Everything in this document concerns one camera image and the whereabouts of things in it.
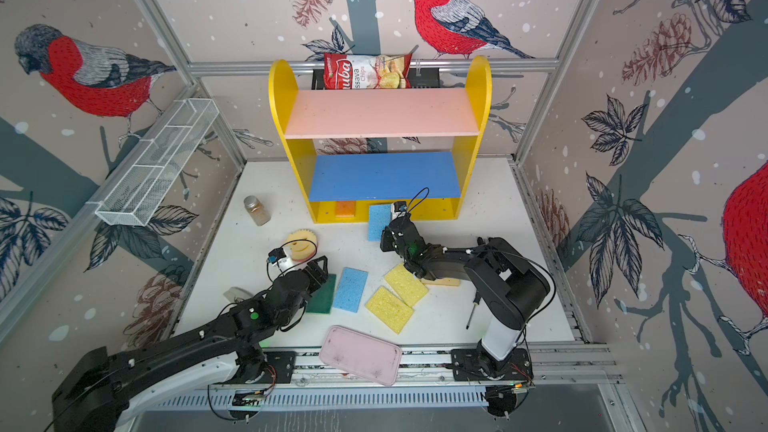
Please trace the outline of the orange rectangular sponge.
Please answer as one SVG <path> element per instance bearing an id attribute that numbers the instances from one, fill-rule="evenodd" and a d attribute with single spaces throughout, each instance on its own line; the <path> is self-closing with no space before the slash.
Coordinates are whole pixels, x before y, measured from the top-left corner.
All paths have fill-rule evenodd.
<path id="1" fill-rule="evenodd" d="M 356 215 L 355 201 L 337 201 L 335 203 L 335 216 L 337 218 L 354 218 Z"/>

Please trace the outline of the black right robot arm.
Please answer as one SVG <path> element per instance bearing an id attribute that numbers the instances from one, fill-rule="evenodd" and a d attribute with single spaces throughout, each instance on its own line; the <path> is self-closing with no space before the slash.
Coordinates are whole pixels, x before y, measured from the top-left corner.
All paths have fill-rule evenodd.
<path id="1" fill-rule="evenodd" d="M 384 227 L 380 249 L 396 253 L 418 279 L 472 283 L 475 297 L 492 314 L 475 348 L 451 351 L 455 380 L 533 381 L 524 332 L 544 302 L 555 295 L 551 281 L 533 262 L 501 237 L 480 238 L 469 248 L 428 243 L 407 212 Z"/>

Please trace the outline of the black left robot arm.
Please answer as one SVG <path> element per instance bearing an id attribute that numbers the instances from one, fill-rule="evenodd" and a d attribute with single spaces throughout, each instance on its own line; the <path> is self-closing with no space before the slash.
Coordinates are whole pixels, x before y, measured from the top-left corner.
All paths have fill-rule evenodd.
<path id="1" fill-rule="evenodd" d="M 104 347 L 87 352 L 52 395 L 49 429 L 112 431 L 161 402 L 213 384 L 264 380 L 273 389 L 289 368 L 271 364 L 260 344 L 295 327 L 328 278 L 321 256 L 188 332 L 114 355 Z"/>

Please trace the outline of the blue cellulose sponge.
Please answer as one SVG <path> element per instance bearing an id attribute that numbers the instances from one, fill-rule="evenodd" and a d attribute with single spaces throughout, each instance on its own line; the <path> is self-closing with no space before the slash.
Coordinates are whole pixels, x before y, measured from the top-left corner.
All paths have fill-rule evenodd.
<path id="1" fill-rule="evenodd" d="M 371 242 L 379 242 L 381 234 L 392 220 L 392 207 L 390 204 L 371 205 L 368 210 L 367 239 Z"/>
<path id="2" fill-rule="evenodd" d="M 366 271 L 344 268 L 335 292 L 332 307 L 350 313 L 357 313 L 368 273 Z"/>

